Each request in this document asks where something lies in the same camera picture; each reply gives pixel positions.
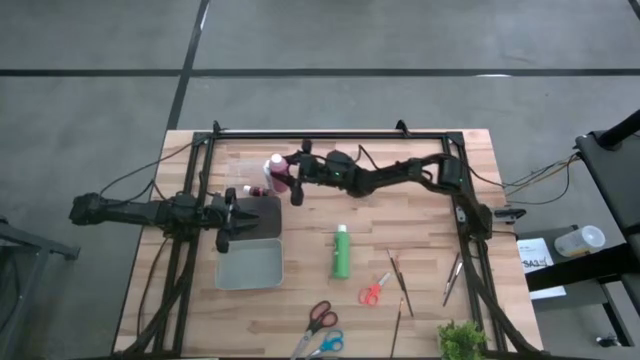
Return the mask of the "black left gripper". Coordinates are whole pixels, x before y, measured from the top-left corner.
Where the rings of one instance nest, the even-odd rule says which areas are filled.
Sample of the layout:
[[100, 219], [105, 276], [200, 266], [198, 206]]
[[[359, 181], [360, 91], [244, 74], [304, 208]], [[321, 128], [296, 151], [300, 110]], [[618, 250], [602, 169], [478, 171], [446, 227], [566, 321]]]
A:
[[[232, 217], [236, 205], [237, 195], [235, 188], [227, 188], [224, 193], [212, 194], [210, 207], [217, 216], [214, 228], [218, 230], [215, 244], [216, 250], [221, 254], [229, 251], [232, 236], [239, 236], [258, 227], [258, 223], [233, 223]], [[234, 218], [238, 221], [258, 221], [260, 215], [252, 212], [236, 211]]]

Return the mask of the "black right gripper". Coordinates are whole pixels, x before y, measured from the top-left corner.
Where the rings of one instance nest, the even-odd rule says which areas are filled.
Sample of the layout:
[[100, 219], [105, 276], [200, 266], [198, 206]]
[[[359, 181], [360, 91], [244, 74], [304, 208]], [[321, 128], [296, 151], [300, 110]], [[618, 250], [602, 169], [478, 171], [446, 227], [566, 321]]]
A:
[[327, 167], [318, 161], [319, 156], [312, 153], [312, 142], [309, 139], [303, 139], [301, 149], [283, 159], [289, 166], [298, 168], [298, 175], [293, 180], [279, 180], [280, 192], [291, 192], [291, 204], [301, 206], [304, 200], [302, 184], [319, 184], [326, 175]]

